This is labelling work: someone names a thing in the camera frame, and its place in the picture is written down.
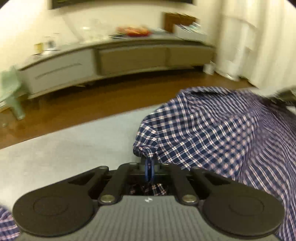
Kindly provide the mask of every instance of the green plastic stool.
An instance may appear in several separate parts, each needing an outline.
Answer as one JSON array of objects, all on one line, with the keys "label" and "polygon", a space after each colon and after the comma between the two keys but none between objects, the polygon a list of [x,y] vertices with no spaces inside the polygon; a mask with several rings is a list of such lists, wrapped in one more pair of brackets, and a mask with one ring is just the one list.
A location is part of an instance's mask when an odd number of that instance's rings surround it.
[{"label": "green plastic stool", "polygon": [[19,72],[12,66],[9,71],[1,72],[0,76],[0,103],[5,101],[18,120],[25,117],[22,107],[15,97],[15,92],[22,86]]}]

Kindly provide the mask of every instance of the wooden floor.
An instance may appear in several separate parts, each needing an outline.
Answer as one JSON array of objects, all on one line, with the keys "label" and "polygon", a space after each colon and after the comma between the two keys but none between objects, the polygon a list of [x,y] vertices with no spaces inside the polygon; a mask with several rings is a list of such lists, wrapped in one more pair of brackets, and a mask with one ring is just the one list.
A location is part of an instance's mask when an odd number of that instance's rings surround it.
[{"label": "wooden floor", "polygon": [[117,113],[160,104],[180,89],[192,86],[246,88],[246,80],[234,82],[197,70],[141,73],[100,80],[91,87],[70,87],[22,102],[26,117],[16,121],[3,111],[7,127],[0,127],[0,149],[50,132]]}]

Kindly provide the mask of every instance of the white curtain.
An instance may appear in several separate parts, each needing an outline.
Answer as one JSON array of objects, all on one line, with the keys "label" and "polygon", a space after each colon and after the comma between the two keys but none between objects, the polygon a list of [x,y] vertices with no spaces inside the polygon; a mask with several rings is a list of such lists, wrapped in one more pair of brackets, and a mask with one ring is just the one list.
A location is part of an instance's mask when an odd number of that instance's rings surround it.
[{"label": "white curtain", "polygon": [[287,0],[225,0],[216,64],[261,89],[296,86],[296,8]]}]

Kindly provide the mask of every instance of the plaid shirt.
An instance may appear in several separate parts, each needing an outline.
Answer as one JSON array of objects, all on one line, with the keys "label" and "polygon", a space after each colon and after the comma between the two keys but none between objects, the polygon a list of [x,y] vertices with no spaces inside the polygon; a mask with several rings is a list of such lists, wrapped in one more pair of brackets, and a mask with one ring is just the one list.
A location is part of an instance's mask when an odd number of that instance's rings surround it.
[{"label": "plaid shirt", "polygon": [[10,212],[0,206],[0,240],[11,241],[20,235]]},{"label": "plaid shirt", "polygon": [[[182,90],[141,123],[133,152],[182,169],[198,166],[280,200],[277,236],[296,240],[296,116],[250,91]],[[161,184],[155,195],[165,194]]]}]

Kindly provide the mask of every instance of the metal bolt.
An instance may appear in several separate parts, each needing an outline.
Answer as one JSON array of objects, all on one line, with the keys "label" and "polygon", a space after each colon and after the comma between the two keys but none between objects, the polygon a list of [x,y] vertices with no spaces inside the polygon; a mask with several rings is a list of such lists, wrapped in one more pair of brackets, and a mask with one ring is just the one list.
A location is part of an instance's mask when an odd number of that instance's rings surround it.
[{"label": "metal bolt", "polygon": [[182,197],[182,200],[186,203],[193,203],[193,202],[197,201],[197,198],[196,198],[196,196],[193,196],[191,194],[187,194]]},{"label": "metal bolt", "polygon": [[106,194],[101,196],[101,201],[104,203],[111,203],[115,201],[115,197],[113,195]]}]

